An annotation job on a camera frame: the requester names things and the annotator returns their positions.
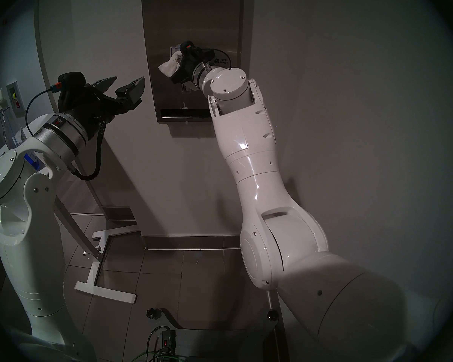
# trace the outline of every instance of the white cloth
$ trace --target white cloth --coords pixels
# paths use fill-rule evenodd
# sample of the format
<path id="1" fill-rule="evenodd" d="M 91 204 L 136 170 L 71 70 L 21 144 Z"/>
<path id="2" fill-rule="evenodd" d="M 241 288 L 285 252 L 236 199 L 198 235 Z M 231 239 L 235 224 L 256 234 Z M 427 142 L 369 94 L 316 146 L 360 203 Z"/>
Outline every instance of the white cloth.
<path id="1" fill-rule="evenodd" d="M 178 56 L 181 55 L 181 52 L 178 50 L 175 52 L 168 62 L 159 65 L 159 70 L 168 77 L 173 76 L 177 69 L 180 68 L 180 64 L 178 63 Z"/>

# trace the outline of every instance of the plastic bottle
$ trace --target plastic bottle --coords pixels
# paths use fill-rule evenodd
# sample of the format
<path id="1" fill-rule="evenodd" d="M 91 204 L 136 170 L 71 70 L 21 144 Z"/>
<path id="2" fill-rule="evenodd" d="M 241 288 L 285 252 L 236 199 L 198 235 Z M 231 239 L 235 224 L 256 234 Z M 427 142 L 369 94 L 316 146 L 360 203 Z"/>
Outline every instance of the plastic bottle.
<path id="1" fill-rule="evenodd" d="M 26 137 L 24 131 L 22 130 L 22 127 L 20 127 L 12 109 L 8 106 L 7 100 L 3 97 L 2 89 L 0 90 L 0 122 L 2 123 L 3 136 L 7 148 L 15 149 L 25 141 Z M 33 151 L 27 152 L 24 158 L 35 168 L 35 170 L 38 171 L 40 169 L 40 160 Z"/>

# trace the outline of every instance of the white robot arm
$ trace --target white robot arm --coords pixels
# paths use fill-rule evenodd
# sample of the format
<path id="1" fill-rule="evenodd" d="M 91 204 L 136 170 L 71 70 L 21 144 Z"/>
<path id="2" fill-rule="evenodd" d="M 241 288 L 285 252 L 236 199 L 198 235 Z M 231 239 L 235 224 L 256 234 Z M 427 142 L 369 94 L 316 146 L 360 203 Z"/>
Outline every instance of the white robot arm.
<path id="1" fill-rule="evenodd" d="M 105 96 L 115 80 L 89 85 L 79 72 L 61 75 L 56 84 L 61 112 L 0 156 L 0 257 L 32 328 L 33 337 L 19 344 L 34 360 L 96 360 L 63 296 L 64 252 L 54 217 L 55 188 L 68 167 L 76 172 L 71 162 L 96 132 L 102 139 L 106 123 L 141 103 L 144 78 L 116 90 L 118 98 Z M 24 159 L 29 151 L 43 154 L 47 175 Z M 91 179 L 98 172 L 96 164 L 92 175 L 79 176 Z"/>
<path id="2" fill-rule="evenodd" d="M 412 344 L 422 347 L 417 341 L 424 331 L 409 332 L 406 325 L 406 294 L 330 253 L 320 224 L 287 193 L 257 82 L 241 69 L 211 66 L 206 51 L 190 41 L 180 50 L 183 59 L 170 79 L 192 81 L 208 99 L 218 146 L 237 184 L 241 254 L 255 286 L 277 289 L 310 335 L 340 355 L 394 360 Z M 433 311 L 424 307 L 419 319 L 432 319 Z"/>

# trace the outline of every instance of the wall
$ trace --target wall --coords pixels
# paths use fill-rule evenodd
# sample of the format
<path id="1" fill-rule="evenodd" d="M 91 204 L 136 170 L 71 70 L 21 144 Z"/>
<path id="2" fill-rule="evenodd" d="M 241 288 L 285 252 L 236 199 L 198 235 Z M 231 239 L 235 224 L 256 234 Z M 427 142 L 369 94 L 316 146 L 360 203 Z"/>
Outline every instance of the wall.
<path id="1" fill-rule="evenodd" d="M 39 0 L 39 29 L 51 81 L 66 71 L 89 82 L 116 75 L 108 92 L 115 97 L 116 88 L 146 78 L 141 105 L 107 126 L 111 153 L 92 182 L 101 202 L 130 206 L 144 235 L 239 233 L 240 201 L 213 125 L 156 122 L 141 0 Z M 81 163 L 92 171 L 92 151 Z"/>
<path id="2" fill-rule="evenodd" d="M 47 88 L 37 51 L 36 7 L 37 0 L 18 0 L 0 18 L 0 88 L 5 90 L 8 84 L 18 82 L 25 106 L 37 93 Z M 28 120 L 31 122 L 38 116 L 51 112 L 49 98 L 44 94 L 34 101 L 28 113 Z M 17 118 L 22 127 L 25 127 L 25 114 Z M 3 144 L 0 130 L 0 146 Z"/>
<path id="3" fill-rule="evenodd" d="M 443 19 L 428 0 L 255 0 L 252 34 L 249 75 L 275 125 L 288 191 L 332 252 L 446 297 L 446 317 L 453 34 Z M 285 325 L 291 360 L 331 360 L 296 322 Z"/>

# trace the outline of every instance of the cable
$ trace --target cable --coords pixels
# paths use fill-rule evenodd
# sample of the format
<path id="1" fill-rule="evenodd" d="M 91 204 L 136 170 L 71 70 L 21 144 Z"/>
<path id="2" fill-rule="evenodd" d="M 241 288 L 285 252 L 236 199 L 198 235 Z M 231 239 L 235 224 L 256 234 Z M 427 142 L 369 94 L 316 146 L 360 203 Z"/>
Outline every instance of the cable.
<path id="1" fill-rule="evenodd" d="M 181 359 L 181 358 L 178 358 L 178 357 L 175 357 L 175 356 L 165 356 L 164 354 L 157 354 L 157 353 L 153 353 L 153 352 L 149 352 L 149 354 L 154 354 L 154 358 L 155 357 L 161 357 L 161 358 L 170 358 L 172 360 L 181 360 L 182 362 L 184 362 L 185 360 L 184 359 Z"/>
<path id="2" fill-rule="evenodd" d="M 38 95 L 36 95 L 34 98 L 32 98 L 31 101 L 28 103 L 27 110 L 25 110 L 25 125 L 27 126 L 28 132 L 30 132 L 31 136 L 34 136 L 34 134 L 30 130 L 30 127 L 28 126 L 28 120 L 27 120 L 28 109 L 30 108 L 30 105 L 32 105 L 32 102 L 34 102 L 34 99 L 36 99 L 40 95 L 43 95 L 44 93 L 51 92 L 51 91 L 52 91 L 52 88 L 49 88 L 49 89 L 46 89 L 43 92 L 40 92 Z"/>
<path id="3" fill-rule="evenodd" d="M 157 326 L 155 329 L 153 329 L 151 331 L 151 333 L 149 334 L 148 336 L 148 341 L 146 343 L 146 360 L 148 359 L 148 354 L 149 354 L 149 341 L 151 340 L 151 336 L 153 336 L 153 333 L 155 333 L 155 331 L 159 330 L 160 328 L 166 328 L 167 330 L 169 330 L 169 327 L 168 326 Z"/>
<path id="4" fill-rule="evenodd" d="M 97 149 L 96 149 L 96 168 L 94 169 L 94 172 L 91 175 L 82 175 L 78 169 L 75 169 L 72 172 L 72 175 L 75 175 L 79 179 L 86 181 L 96 178 L 96 176 L 99 174 L 99 170 L 101 169 L 101 147 L 105 131 L 106 121 L 102 118 L 99 118 L 99 132 L 97 133 Z"/>

